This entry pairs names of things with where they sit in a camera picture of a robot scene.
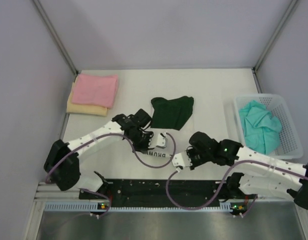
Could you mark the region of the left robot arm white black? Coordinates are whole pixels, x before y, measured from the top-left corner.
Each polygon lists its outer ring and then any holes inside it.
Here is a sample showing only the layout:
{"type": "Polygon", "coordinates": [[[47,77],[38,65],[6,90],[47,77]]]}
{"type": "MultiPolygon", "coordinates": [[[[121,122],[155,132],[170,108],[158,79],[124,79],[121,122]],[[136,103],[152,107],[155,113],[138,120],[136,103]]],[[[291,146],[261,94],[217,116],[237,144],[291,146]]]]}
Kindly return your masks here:
{"type": "Polygon", "coordinates": [[[108,191],[104,177],[96,170],[83,170],[81,165],[90,155],[124,137],[130,140],[135,151],[149,150],[154,133],[144,128],[151,120],[147,112],[139,109],[128,116],[118,114],[104,126],[75,140],[55,141],[43,166],[47,179],[60,191],[87,189],[96,198],[103,198],[108,191]]]}

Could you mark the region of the white and green t shirt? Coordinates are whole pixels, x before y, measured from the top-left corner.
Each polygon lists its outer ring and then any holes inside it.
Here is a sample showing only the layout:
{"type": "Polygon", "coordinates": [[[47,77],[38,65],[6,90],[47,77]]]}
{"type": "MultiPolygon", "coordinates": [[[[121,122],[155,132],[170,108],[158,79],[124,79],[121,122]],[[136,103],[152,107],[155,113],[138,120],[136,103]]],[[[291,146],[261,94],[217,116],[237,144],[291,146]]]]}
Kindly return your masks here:
{"type": "Polygon", "coordinates": [[[194,134],[194,104],[192,96],[174,99],[154,97],[151,102],[150,132],[155,136],[169,133],[176,143],[176,154],[189,146],[189,139],[194,134]]]}

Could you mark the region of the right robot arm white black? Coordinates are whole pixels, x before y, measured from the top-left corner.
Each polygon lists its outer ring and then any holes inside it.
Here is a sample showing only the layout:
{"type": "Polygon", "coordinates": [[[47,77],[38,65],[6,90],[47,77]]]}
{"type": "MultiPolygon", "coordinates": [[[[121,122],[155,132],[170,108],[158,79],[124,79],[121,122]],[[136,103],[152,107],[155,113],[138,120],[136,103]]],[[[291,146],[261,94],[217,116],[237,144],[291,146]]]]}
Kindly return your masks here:
{"type": "Polygon", "coordinates": [[[308,163],[280,160],[230,139],[216,141],[200,131],[190,137],[189,145],[191,170],[208,162],[230,167],[222,183],[231,197],[271,196],[293,200],[308,210],[308,163]]]}

